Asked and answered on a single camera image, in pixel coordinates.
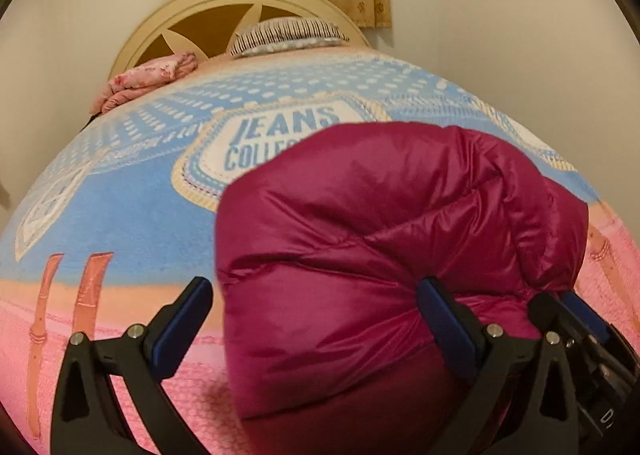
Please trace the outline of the magenta puffer jacket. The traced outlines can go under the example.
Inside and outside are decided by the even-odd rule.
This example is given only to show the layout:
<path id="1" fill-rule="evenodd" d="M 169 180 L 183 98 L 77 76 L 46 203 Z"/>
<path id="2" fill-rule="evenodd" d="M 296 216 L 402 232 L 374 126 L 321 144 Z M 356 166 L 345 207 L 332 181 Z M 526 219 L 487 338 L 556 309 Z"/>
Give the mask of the magenta puffer jacket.
<path id="1" fill-rule="evenodd" d="M 416 304 L 434 277 L 532 338 L 571 289 L 587 204 L 490 134 L 343 124 L 236 179 L 215 222 L 224 350 L 255 454 L 423 454 L 461 391 Z"/>

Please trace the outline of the blue pink bed blanket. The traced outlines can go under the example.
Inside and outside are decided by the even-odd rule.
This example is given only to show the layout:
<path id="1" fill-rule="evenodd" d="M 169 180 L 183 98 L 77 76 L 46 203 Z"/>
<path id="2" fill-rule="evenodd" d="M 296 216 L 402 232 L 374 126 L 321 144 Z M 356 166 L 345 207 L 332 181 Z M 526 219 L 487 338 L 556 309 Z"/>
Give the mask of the blue pink bed blanket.
<path id="1" fill-rule="evenodd" d="M 215 265 L 222 194 L 319 131 L 376 123 L 490 134 L 584 201 L 587 245 L 574 286 L 540 293 L 577 293 L 639 357 L 638 246 L 577 169 L 515 120 L 442 77 L 367 49 L 213 61 L 82 130 L 2 233 L 2 452 L 53 454 L 54 396 L 73 334 L 111 339 L 149 324 L 201 276 L 213 284 L 213 308 L 162 386 L 206 454 L 255 454 L 234 407 L 224 350 Z M 111 381 L 145 454 L 161 454 L 124 381 Z M 637 453 L 639 384 L 606 435 L 586 435 L 579 411 L 578 425 L 576 454 Z"/>

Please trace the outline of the black object beside bed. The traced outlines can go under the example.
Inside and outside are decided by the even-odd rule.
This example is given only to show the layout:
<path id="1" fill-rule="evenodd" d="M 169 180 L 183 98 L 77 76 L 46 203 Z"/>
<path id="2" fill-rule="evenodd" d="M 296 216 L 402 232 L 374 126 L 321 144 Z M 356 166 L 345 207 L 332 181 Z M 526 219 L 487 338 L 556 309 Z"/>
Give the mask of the black object beside bed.
<path id="1" fill-rule="evenodd" d="M 91 124 L 92 124 L 92 123 L 93 123 L 97 118 L 99 118 L 100 116 L 101 116 L 101 114 L 100 114 L 100 113 L 91 115 L 91 117 L 89 118 L 89 120 L 88 120 L 88 122 L 85 124 L 85 126 L 83 126 L 83 127 L 80 129 L 80 132 L 81 132 L 82 130 L 85 130 L 89 125 L 91 125 Z"/>

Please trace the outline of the pink floral folded quilt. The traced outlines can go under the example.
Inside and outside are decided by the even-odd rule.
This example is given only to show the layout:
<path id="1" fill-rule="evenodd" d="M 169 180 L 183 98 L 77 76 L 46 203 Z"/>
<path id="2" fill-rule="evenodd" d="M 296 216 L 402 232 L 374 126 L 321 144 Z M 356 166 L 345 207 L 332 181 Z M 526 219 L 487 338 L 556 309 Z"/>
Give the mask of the pink floral folded quilt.
<path id="1" fill-rule="evenodd" d="M 149 60 L 112 77 L 94 100 L 91 115 L 102 115 L 117 106 L 145 96 L 188 76 L 198 68 L 193 52 L 182 52 Z"/>

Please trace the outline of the striped pillow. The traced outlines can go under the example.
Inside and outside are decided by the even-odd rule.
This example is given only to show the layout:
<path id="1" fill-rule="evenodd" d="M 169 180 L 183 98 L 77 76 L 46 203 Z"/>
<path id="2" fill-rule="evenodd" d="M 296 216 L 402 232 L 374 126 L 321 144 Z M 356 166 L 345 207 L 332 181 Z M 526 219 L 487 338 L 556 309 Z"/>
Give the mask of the striped pillow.
<path id="1" fill-rule="evenodd" d="M 238 33 L 228 50 L 235 59 L 322 47 L 339 47 L 349 38 L 333 23 L 320 18 L 287 16 L 262 21 Z"/>

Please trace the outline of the cream wooden headboard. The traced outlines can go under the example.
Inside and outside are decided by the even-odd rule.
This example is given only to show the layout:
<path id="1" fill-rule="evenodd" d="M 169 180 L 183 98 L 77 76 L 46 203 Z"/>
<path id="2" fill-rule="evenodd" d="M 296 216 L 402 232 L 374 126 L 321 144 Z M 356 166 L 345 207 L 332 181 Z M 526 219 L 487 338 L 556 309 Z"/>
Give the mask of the cream wooden headboard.
<path id="1" fill-rule="evenodd" d="M 192 52 L 207 61 L 227 52 L 244 28 L 282 16 L 321 18 L 335 24 L 349 45 L 369 45 L 358 26 L 329 0 L 168 0 L 130 35 L 110 75 L 173 53 Z"/>

